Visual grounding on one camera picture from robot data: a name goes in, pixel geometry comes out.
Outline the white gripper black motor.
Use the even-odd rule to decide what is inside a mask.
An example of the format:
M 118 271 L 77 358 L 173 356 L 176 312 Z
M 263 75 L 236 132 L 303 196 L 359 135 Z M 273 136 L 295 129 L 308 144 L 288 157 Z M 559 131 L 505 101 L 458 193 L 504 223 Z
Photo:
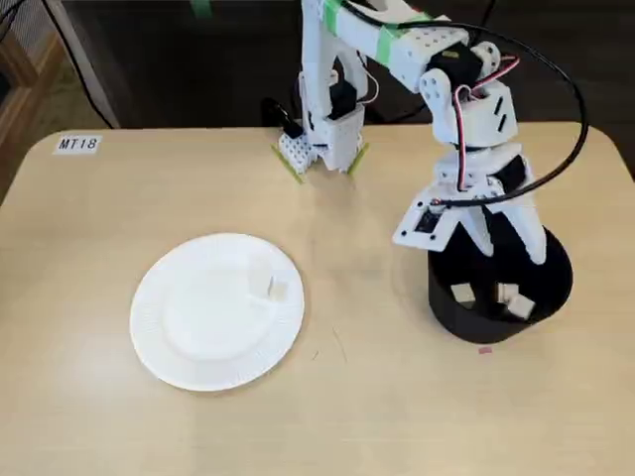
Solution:
M 532 193 L 525 189 L 533 178 L 518 143 L 468 152 L 464 164 L 457 151 L 449 152 L 435 164 L 431 184 L 421 191 L 421 206 L 463 208 L 460 224 L 486 257 L 493 256 L 494 247 L 479 206 L 502 213 L 531 261 L 543 265 L 547 259 L 546 232 Z

